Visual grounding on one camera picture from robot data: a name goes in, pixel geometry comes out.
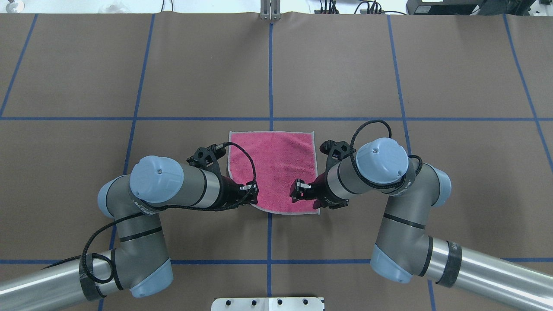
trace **white round object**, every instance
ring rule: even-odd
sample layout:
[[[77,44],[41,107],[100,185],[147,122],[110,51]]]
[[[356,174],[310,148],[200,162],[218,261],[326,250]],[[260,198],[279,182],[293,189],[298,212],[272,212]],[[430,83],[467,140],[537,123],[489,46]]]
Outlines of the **white round object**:
[[[409,157],[397,141],[383,137],[359,148],[356,162],[363,177],[376,184],[390,184],[407,172]]]
[[[25,8],[25,3],[23,1],[14,1],[8,3],[6,6],[6,12],[8,13],[21,13]]]
[[[179,192],[184,172],[179,162],[165,157],[149,155],[134,166],[131,172],[131,191],[139,199],[161,203]]]

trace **white label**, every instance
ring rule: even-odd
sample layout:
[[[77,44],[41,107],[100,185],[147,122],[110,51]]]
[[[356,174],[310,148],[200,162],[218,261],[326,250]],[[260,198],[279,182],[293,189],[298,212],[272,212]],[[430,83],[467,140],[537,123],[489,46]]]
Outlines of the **white label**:
[[[430,8],[432,6],[420,6],[420,7],[417,7],[417,9],[415,10],[415,13],[428,13],[430,12]]]

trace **metal clamp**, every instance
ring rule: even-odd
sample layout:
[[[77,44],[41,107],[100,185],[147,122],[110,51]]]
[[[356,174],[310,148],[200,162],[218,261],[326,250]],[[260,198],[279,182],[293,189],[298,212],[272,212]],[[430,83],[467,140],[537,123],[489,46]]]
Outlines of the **metal clamp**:
[[[261,0],[261,19],[279,20],[280,16],[280,0]]]

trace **pink towel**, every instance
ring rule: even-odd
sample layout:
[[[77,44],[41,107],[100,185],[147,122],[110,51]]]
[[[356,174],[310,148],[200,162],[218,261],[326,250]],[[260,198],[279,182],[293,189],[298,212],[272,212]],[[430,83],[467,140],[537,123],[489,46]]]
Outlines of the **pink towel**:
[[[252,157],[257,173],[258,204],[273,214],[318,214],[312,201],[292,203],[290,186],[296,180],[313,181],[317,177],[315,140],[311,133],[230,132],[229,141],[239,144]],[[252,180],[252,166],[237,148],[228,151],[228,174],[237,183]]]

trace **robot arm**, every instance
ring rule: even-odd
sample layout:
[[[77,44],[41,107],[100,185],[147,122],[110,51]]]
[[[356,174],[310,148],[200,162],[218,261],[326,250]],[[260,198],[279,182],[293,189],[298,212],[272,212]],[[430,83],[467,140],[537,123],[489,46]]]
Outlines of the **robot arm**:
[[[119,247],[100,254],[87,254],[85,247],[86,260],[55,264],[0,283],[2,309],[57,310],[123,289],[130,289],[135,297],[165,289],[173,280],[173,272],[160,211],[219,211],[257,202],[255,169],[254,178],[247,185],[237,184],[220,173],[217,160],[229,144],[232,143],[199,148],[187,159],[189,165],[151,155],[141,159],[130,175],[104,185],[98,194],[98,205],[117,223]]]
[[[365,144],[355,157],[353,141],[325,142],[326,171],[310,184],[297,179],[290,196],[334,209],[372,189],[389,195],[371,257],[375,272],[399,283],[416,274],[519,309],[553,310],[553,277],[426,234],[431,207],[451,194],[447,174],[409,158],[391,134]]]

